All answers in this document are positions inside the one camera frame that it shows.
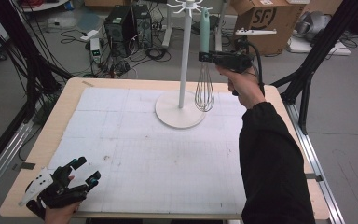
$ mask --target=white pole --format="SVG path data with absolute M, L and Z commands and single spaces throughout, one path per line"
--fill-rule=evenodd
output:
M 187 63 L 188 63 L 188 50 L 190 48 L 190 35 L 191 35 L 191 17 L 190 10 L 186 10 L 185 15 L 185 31 L 183 34 L 183 53 L 182 53 L 182 69 L 180 75 L 180 94 L 179 94 L 179 108 L 183 108 L 186 90 L 186 77 L 187 77 Z

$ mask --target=table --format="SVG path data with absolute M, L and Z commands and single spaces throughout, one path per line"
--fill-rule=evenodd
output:
M 186 89 L 194 91 L 197 83 L 188 82 Z M 176 81 L 150 81 L 150 80 L 121 80 L 121 79 L 94 79 L 94 78 L 72 78 L 68 81 L 62 95 L 55 105 L 45 127 L 36 140 L 27 162 L 35 163 L 33 170 L 21 170 L 11 190 L 4 200 L 0 214 L 3 217 L 32 217 L 34 214 L 26 207 L 17 206 L 27 185 L 36 177 L 42 167 L 49 164 L 55 150 L 57 149 L 63 132 L 76 110 L 81 94 L 87 87 L 117 88 L 117 89 L 144 89 L 144 90 L 177 90 L 179 82 Z M 227 92 L 227 84 L 214 83 L 213 89 L 218 92 Z M 266 86 L 266 98 L 271 102 L 278 113 L 282 116 L 289 132 L 298 142 L 293 125 L 285 111 L 284 105 L 277 89 Z M 305 173 L 311 176 L 313 173 L 310 165 L 305 162 Z M 318 220 L 327 220 L 329 213 L 317 182 L 308 180 L 310 197 L 314 214 Z M 76 213 L 76 217 L 132 217 L 132 218 L 206 218 L 206 219 L 241 219 L 241 214 L 129 214 L 129 213 Z

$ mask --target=person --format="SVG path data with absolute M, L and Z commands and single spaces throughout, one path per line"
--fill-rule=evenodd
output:
M 246 203 L 242 211 L 245 224 L 315 223 L 304 159 L 274 106 L 268 103 L 258 86 L 255 70 L 238 74 L 216 66 L 228 77 L 228 89 L 236 90 L 246 107 L 240 132 L 240 165 Z M 46 221 L 68 223 L 77 205 L 48 209 Z
M 72 215 L 78 210 L 81 202 L 72 203 L 64 208 L 46 207 L 45 223 L 46 224 L 68 224 Z

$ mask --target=round white base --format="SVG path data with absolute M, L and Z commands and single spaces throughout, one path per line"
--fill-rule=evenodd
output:
M 185 91 L 183 108 L 179 108 L 179 94 L 179 91 L 164 92 L 156 102 L 157 116 L 173 128 L 194 127 L 205 118 L 205 113 L 197 109 L 195 94 L 190 91 Z

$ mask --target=whisk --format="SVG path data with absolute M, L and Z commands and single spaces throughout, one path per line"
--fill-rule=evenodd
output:
M 200 51 L 209 52 L 209 12 L 206 7 L 201 11 L 200 17 Z M 196 88 L 195 103 L 198 110 L 208 112 L 213 108 L 214 96 L 211 76 L 209 74 L 208 63 L 201 63 L 199 81 Z

